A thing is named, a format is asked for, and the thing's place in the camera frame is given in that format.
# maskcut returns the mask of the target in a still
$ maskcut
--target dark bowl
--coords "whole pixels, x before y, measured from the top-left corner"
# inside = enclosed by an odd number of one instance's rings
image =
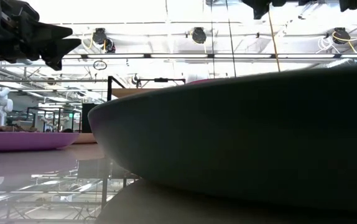
[[[357,67],[166,88],[99,105],[89,121],[107,153],[145,179],[357,212]]]

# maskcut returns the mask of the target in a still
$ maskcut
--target ceiling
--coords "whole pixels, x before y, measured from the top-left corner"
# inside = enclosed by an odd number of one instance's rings
[[[68,58],[63,60],[62,71],[54,71],[42,61],[31,65],[14,65],[0,62],[0,78],[6,79],[64,79],[72,82],[21,83],[23,88],[83,89],[93,91],[89,98],[106,99],[107,76],[112,75],[126,88],[135,88],[132,82],[138,78],[186,78],[203,75],[210,78],[229,78],[277,72],[276,59],[259,58],[259,54],[275,54],[272,37],[278,54],[309,54],[306,59],[281,59],[280,70],[331,67],[332,62],[347,62],[340,58],[314,58],[321,54],[352,54],[349,44],[332,44],[324,39],[336,27],[345,27],[357,52],[357,10],[340,12],[338,2],[313,2],[305,6],[287,3],[284,7],[271,8],[272,25],[266,14],[260,20],[253,19],[253,10],[247,5],[229,1],[210,7],[203,0],[27,0],[40,14],[40,21],[73,29],[71,38],[83,43],[71,54],[100,54],[101,49],[91,45],[95,28],[105,28],[108,38],[116,46],[119,58]],[[196,44],[191,38],[194,27],[202,27],[207,35],[205,44]],[[130,54],[168,54],[164,58],[133,58]],[[228,58],[172,58],[173,54],[228,54]],[[254,58],[232,59],[235,55],[253,54]],[[106,69],[97,70],[94,64],[103,60]],[[5,75],[9,71],[15,75]],[[181,82],[149,82],[143,88],[163,88],[181,85]],[[81,97],[70,94],[70,101]]]

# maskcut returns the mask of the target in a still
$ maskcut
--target purple bowl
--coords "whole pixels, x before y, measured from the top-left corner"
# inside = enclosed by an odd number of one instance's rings
[[[38,151],[69,146],[79,133],[0,132],[1,151]]]

